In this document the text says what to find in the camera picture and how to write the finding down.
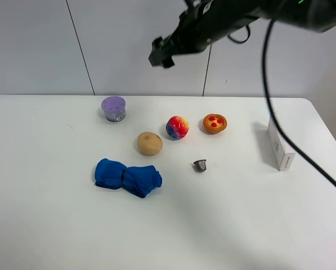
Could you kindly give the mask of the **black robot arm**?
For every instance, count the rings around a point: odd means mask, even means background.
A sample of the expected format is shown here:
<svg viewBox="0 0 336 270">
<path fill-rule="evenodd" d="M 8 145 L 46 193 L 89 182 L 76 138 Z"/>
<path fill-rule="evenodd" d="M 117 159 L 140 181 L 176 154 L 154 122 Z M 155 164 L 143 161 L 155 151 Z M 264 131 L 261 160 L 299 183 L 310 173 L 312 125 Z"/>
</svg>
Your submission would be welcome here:
<svg viewBox="0 0 336 270">
<path fill-rule="evenodd" d="M 152 42 L 152 66 L 170 68 L 173 56 L 203 52 L 212 43 L 258 19 L 323 33 L 336 26 L 336 1 L 214 0 L 187 1 L 175 31 Z"/>
</svg>

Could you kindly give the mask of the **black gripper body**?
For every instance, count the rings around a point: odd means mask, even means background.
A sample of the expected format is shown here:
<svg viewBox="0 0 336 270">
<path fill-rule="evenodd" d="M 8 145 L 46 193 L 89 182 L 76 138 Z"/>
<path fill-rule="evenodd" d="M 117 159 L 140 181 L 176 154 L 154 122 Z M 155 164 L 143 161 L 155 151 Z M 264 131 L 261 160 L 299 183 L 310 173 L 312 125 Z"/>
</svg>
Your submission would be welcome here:
<svg viewBox="0 0 336 270">
<path fill-rule="evenodd" d="M 201 1 L 181 14 L 178 27 L 168 39 L 168 52 L 173 56 L 200 53 L 229 31 L 229 1 Z"/>
</svg>

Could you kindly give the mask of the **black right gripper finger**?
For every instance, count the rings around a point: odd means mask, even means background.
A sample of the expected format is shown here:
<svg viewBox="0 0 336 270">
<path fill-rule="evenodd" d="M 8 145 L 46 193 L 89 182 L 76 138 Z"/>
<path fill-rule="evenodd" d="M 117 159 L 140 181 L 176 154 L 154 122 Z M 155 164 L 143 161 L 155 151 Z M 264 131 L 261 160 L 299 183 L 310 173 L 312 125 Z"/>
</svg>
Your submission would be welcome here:
<svg viewBox="0 0 336 270">
<path fill-rule="evenodd" d="M 151 66 L 157 67 L 160 66 L 164 69 L 169 69 L 174 66 L 174 62 L 171 56 L 167 56 L 162 53 L 160 50 L 152 51 L 148 57 Z"/>
</svg>

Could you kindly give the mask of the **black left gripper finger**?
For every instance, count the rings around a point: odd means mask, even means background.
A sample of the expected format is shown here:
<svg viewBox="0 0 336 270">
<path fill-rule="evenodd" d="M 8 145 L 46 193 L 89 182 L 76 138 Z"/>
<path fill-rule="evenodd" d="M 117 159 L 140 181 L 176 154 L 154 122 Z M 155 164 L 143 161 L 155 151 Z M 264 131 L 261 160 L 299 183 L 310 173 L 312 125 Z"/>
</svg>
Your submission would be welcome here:
<svg viewBox="0 0 336 270">
<path fill-rule="evenodd" d="M 161 55 L 169 55 L 170 47 L 171 47 L 171 37 L 170 36 L 167 36 L 165 38 L 157 37 L 152 42 L 153 51 Z"/>
</svg>

